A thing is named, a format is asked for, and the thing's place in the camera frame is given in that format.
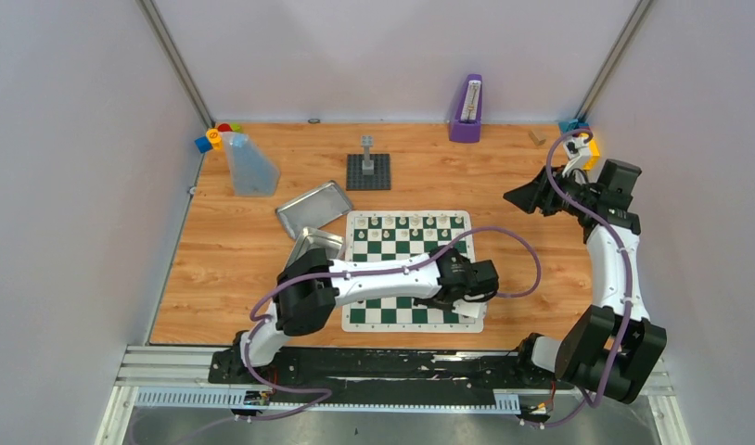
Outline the green white chess mat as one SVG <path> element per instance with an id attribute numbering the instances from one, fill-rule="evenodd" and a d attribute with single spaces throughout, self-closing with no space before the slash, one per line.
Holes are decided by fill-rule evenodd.
<path id="1" fill-rule="evenodd" d="M 347 215 L 343 259 L 407 260 L 448 244 L 470 228 L 465 210 L 353 211 Z M 350 333 L 475 334 L 483 330 L 483 319 L 415 305 L 410 297 L 357 301 L 341 308 L 341 327 Z"/>

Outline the metal tin with black pieces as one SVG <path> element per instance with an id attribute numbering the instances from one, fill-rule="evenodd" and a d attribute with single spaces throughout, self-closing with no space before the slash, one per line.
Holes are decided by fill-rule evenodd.
<path id="1" fill-rule="evenodd" d="M 334 235 L 321 229 L 304 227 L 296 238 L 285 267 L 288 267 L 312 249 L 322 249 L 330 260 L 342 260 L 346 250 L 345 240 L 340 235 Z"/>

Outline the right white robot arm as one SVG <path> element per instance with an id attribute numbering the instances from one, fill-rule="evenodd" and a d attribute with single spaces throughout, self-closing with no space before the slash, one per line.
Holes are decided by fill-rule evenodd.
<path id="1" fill-rule="evenodd" d="M 567 335 L 557 340 L 532 333 L 518 347 L 514 374 L 526 387 L 547 378 L 633 402 L 667 344 L 652 324 L 636 268 L 640 219 L 630 212 L 639 167 L 605 162 L 598 178 L 581 184 L 563 168 L 542 168 L 504 199 L 526 213 L 576 217 L 592 264 L 593 302 Z"/>

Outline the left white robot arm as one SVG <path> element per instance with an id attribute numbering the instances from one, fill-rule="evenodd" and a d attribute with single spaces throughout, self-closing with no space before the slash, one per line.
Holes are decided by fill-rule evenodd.
<path id="1" fill-rule="evenodd" d="M 251 310 L 254 326 L 238 341 L 232 368 L 247 383 L 261 381 L 283 346 L 320 331 L 337 307 L 410 297 L 422 306 L 468 313 L 469 305 L 495 297 L 498 287 L 492 261 L 471 261 L 450 247 L 372 262 L 332 260 L 309 251 L 277 277 L 275 288 Z"/>

